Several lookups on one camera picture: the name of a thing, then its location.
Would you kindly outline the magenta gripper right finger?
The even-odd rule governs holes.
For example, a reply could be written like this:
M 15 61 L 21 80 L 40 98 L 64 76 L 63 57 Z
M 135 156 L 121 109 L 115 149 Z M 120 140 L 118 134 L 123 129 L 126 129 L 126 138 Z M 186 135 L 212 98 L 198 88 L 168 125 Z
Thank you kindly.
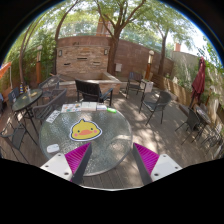
M 182 169 L 169 155 L 159 155 L 137 143 L 133 144 L 132 153 L 144 185 Z

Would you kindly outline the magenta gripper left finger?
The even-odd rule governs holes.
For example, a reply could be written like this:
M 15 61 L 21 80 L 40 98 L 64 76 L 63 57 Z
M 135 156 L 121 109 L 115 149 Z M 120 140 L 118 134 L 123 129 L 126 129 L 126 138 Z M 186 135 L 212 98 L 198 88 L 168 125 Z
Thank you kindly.
M 92 154 L 90 143 L 63 154 L 57 153 L 41 169 L 79 185 Z

